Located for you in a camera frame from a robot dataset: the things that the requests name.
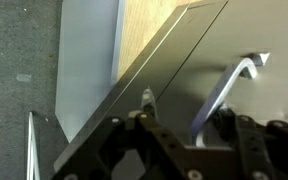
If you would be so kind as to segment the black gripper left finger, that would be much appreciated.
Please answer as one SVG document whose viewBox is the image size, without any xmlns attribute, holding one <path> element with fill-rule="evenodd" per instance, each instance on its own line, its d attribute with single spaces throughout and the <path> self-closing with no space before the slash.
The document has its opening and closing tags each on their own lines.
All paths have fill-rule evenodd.
<svg viewBox="0 0 288 180">
<path fill-rule="evenodd" d="M 112 180 L 126 153 L 134 150 L 144 165 L 139 180 L 188 180 L 187 149 L 156 121 L 153 92 L 142 94 L 139 111 L 126 119 L 104 119 L 60 165 L 52 180 Z"/>
</svg>

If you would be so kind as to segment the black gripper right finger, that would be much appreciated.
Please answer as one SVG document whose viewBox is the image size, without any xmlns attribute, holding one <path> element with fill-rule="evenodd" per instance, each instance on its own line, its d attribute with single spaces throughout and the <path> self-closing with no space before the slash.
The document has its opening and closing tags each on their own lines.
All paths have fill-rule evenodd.
<svg viewBox="0 0 288 180">
<path fill-rule="evenodd" d="M 288 180 L 288 123 L 261 125 L 231 109 L 216 110 L 210 120 L 237 154 L 242 180 Z"/>
</svg>

